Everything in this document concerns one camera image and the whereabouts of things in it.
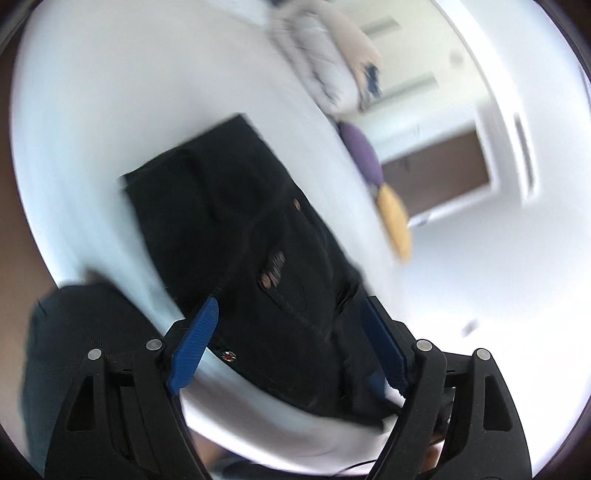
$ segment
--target purple pillow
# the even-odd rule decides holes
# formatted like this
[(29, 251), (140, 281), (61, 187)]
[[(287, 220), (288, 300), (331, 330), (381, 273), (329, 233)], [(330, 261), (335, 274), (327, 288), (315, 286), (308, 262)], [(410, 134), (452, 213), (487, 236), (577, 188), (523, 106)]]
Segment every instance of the purple pillow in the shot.
[(349, 150), (365, 180), (378, 187), (384, 183), (384, 172), (378, 156), (359, 127), (347, 122), (339, 122), (339, 132), (345, 147)]

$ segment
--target yellow pillow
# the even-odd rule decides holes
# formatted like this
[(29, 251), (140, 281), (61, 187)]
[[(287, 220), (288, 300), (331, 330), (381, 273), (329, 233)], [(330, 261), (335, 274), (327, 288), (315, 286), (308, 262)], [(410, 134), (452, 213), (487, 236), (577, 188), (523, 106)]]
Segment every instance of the yellow pillow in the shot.
[(376, 198), (378, 210), (388, 231), (390, 243), (406, 262), (413, 251), (413, 238), (408, 228), (408, 213), (400, 197), (390, 185), (382, 183)]

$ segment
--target black jeans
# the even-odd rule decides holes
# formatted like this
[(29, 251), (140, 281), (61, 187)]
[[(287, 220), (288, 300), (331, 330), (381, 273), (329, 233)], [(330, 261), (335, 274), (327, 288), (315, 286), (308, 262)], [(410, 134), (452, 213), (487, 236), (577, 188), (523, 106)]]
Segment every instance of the black jeans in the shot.
[(381, 426), (393, 410), (366, 385), (381, 370), (351, 301), (360, 276), (242, 116), (126, 180), (150, 256), (182, 312), (217, 298), (209, 348), (219, 358), (304, 411)]

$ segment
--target white wall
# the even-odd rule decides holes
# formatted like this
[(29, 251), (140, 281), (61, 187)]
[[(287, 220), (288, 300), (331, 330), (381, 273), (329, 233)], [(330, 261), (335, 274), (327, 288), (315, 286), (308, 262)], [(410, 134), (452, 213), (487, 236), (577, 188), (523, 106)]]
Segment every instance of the white wall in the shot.
[[(411, 128), (422, 128), (434, 117), (452, 117), (458, 109), (488, 100), (486, 84), (466, 47), (430, 0), (337, 0), (336, 6), (360, 27), (388, 17), (399, 24), (372, 39), (382, 56), (380, 87), (386, 95), (417, 79), (436, 80), (364, 113), (348, 115), (346, 119), (359, 126), (374, 147), (395, 141)], [(460, 64), (451, 57), (461, 59)]]
[[(578, 61), (530, 0), (463, 0), (522, 103), (540, 195), (521, 206), (502, 122), (495, 199), (414, 231), (411, 329), (440, 348), (489, 348), (519, 410), (537, 472), (591, 391), (591, 113)], [(466, 338), (461, 328), (476, 318)]]

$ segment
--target dark green fabric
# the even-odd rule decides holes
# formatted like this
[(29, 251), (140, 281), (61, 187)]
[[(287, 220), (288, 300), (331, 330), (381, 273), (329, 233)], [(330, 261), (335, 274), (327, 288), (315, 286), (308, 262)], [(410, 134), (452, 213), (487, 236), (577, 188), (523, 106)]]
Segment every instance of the dark green fabric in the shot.
[(27, 342), (22, 413), (29, 461), (43, 474), (61, 404), (83, 358), (133, 351), (160, 338), (153, 325), (108, 283), (54, 291), (33, 311)]

